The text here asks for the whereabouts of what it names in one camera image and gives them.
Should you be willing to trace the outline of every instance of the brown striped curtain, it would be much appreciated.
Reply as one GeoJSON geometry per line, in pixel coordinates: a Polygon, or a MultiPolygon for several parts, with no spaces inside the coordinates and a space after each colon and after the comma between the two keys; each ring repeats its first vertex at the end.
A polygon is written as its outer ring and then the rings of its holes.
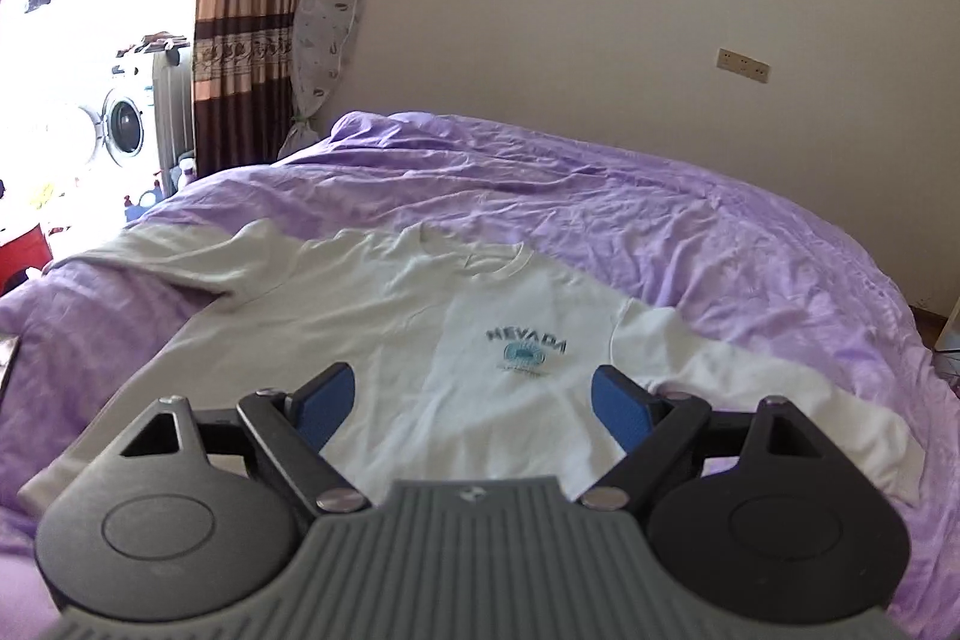
{"type": "Polygon", "coordinates": [[[193,100],[200,176],[277,160],[293,109],[296,0],[197,0],[193,100]]]}

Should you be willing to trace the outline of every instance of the patterned curtain border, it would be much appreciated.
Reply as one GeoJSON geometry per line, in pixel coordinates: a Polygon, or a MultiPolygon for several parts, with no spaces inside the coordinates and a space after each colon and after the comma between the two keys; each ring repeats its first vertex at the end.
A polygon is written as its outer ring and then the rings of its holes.
{"type": "Polygon", "coordinates": [[[270,28],[199,39],[193,49],[194,80],[249,76],[267,66],[286,65],[290,63],[292,49],[291,28],[270,28]]]}

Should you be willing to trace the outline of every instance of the bed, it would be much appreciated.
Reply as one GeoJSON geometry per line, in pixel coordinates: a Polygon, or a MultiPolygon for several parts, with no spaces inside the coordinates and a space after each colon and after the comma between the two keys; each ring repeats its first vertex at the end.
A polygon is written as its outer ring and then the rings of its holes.
{"type": "MultiPolygon", "coordinates": [[[[281,164],[208,177],[141,220],[291,236],[429,221],[519,242],[709,338],[803,362],[899,413],[926,451],[912,558],[889,610],[922,640],[960,626],[960,400],[934,374],[906,303],[870,256],[796,205],[688,164],[461,116],[353,113],[281,164]]],[[[66,263],[0,298],[22,335],[0,408],[0,636],[56,617],[16,492],[208,303],[142,273],[66,263]]]]}

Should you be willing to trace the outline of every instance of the round black disc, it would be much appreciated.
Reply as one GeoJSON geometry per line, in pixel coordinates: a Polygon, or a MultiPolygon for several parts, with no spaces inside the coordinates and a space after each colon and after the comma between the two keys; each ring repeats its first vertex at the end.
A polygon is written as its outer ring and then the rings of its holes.
{"type": "Polygon", "coordinates": [[[104,468],[99,490],[71,486],[48,510],[37,563],[58,603],[179,621],[242,600],[294,554],[296,522],[272,491],[206,464],[178,471],[152,459],[104,468]]]}
{"type": "Polygon", "coordinates": [[[909,539],[869,482],[836,477],[817,458],[741,464],[668,494],[647,538],[674,578],[719,608],[777,624],[853,616],[892,598],[909,539]]]}

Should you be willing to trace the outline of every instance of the beige wall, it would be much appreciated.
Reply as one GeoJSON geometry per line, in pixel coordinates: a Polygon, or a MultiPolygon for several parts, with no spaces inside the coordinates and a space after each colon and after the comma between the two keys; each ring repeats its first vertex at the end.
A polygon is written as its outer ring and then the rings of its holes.
{"type": "Polygon", "coordinates": [[[367,0],[326,114],[354,108],[692,161],[841,225],[911,303],[960,295],[960,0],[367,0]]]}

